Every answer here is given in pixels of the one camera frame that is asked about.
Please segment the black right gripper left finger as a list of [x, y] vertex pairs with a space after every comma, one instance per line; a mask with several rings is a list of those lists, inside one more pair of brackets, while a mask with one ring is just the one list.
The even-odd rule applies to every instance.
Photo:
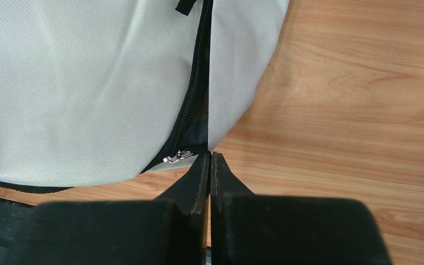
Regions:
[[210, 153], [153, 200], [38, 205], [19, 264], [205, 264]]

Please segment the beige canvas backpack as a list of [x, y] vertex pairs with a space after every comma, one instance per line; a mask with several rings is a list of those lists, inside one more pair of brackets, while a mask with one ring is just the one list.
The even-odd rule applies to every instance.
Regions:
[[251, 105], [288, 1], [0, 1], [0, 186], [189, 166]]

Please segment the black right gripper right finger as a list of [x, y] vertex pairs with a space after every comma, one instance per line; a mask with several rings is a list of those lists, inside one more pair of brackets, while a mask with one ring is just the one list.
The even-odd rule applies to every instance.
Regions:
[[360, 201], [258, 195], [214, 153], [210, 165], [212, 264], [391, 264]]

